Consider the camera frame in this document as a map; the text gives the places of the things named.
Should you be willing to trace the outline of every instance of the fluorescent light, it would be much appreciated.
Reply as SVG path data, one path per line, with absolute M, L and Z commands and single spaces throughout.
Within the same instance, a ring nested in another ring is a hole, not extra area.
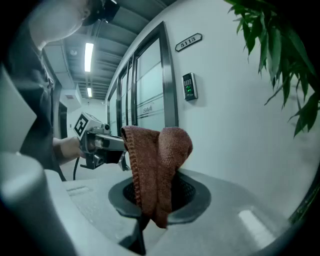
M 89 96 L 89 98 L 91 98 L 91 97 L 92 97 L 91 88 L 87 88 L 86 90 L 88 91 L 88 96 Z
M 84 71 L 90 72 L 91 71 L 91 57 L 92 51 L 94 49 L 93 43 L 86 43 L 85 44 L 85 51 L 84 51 Z

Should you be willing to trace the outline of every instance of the ceiling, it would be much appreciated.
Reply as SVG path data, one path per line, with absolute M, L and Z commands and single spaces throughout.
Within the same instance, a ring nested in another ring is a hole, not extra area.
M 88 98 L 87 87 L 91 87 L 93 99 L 105 100 L 110 82 L 131 43 L 155 16 L 175 1 L 117 0 L 120 9 L 113 21 L 83 26 L 64 40 L 68 70 L 83 98 Z M 86 43 L 94 43 L 91 72 L 84 71 Z

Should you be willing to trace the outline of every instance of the brown towel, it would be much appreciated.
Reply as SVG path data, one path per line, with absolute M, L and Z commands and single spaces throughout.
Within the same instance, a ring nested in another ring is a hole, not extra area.
M 192 141 L 178 127 L 159 132 L 125 126 L 121 133 L 129 152 L 136 204 L 158 227 L 165 228 L 172 211 L 171 182 L 192 152 Z

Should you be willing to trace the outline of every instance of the door number sign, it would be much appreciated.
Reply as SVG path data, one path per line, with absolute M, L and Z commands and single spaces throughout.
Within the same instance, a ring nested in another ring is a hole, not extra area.
M 175 46 L 175 50 L 177 52 L 180 52 L 182 51 L 183 49 L 193 45 L 194 43 L 197 43 L 199 41 L 202 40 L 202 34 L 200 33 L 196 33 L 190 37 L 188 37 L 187 39 L 181 41 L 180 43 L 178 43 L 176 46 Z

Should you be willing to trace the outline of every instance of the cable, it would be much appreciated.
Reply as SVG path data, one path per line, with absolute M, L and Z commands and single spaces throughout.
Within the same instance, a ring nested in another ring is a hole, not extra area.
M 75 165 L 74 165 L 74 169 L 73 169 L 73 180 L 75 181 L 76 180 L 76 171 L 77 171 L 77 167 L 78 167 L 78 163 L 79 163 L 79 158 L 78 157 L 75 161 Z

